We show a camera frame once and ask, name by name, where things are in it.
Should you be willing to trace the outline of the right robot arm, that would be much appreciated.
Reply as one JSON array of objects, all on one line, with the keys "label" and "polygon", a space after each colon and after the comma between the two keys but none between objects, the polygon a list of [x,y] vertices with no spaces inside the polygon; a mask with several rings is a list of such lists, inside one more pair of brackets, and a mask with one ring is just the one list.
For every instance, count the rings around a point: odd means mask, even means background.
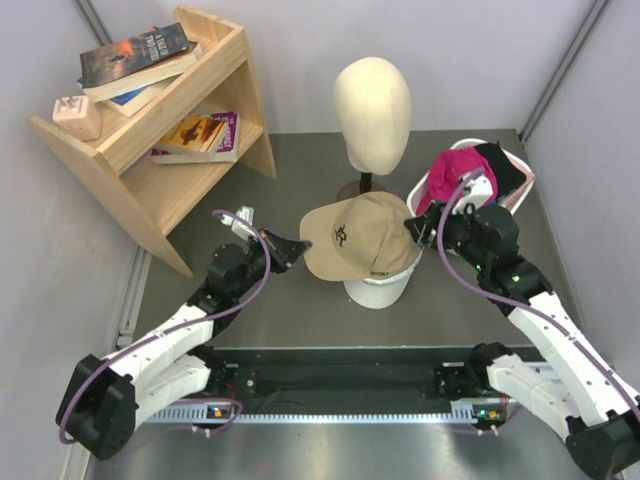
[{"label": "right robot arm", "polygon": [[454,251],[474,267],[475,283],[461,285],[493,303],[557,376],[548,379],[498,342],[479,344],[465,362],[469,388],[515,399],[553,430],[591,479],[611,479],[638,463],[638,390],[595,350],[550,281],[520,253],[511,213],[492,204],[454,214],[435,202],[404,226],[416,245],[433,246],[442,258]]}]

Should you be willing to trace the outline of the beige cap with black logo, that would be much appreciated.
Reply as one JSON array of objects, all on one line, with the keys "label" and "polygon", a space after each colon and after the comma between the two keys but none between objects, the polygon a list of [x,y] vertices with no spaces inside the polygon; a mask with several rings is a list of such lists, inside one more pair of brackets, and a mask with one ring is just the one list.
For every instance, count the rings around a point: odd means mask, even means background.
[{"label": "beige cap with black logo", "polygon": [[299,235],[312,246],[309,271],[324,281],[384,280],[407,270],[421,253],[404,222],[410,210],[388,192],[369,192],[308,212]]}]

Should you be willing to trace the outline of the pink cap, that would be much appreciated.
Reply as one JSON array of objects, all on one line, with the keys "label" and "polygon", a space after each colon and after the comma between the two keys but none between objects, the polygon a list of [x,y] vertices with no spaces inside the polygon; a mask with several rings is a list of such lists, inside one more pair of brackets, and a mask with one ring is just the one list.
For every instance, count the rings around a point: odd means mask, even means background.
[{"label": "pink cap", "polygon": [[484,169],[484,175],[493,190],[486,204],[494,203],[497,199],[498,185],[489,162],[474,147],[450,149],[442,152],[429,170],[426,190],[417,206],[416,214],[422,215],[434,200],[448,201],[461,178],[480,167]]}]

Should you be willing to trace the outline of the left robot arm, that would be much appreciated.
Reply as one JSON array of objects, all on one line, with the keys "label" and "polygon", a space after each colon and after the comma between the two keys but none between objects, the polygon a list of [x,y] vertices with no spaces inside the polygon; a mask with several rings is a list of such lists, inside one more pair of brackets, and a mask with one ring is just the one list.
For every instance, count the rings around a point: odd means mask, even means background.
[{"label": "left robot arm", "polygon": [[244,246],[218,247],[203,282],[168,320],[117,352],[77,363],[55,418],[60,440],[108,460],[157,412],[191,394],[220,394],[227,374],[200,351],[270,275],[287,272],[311,246],[260,229]]}]

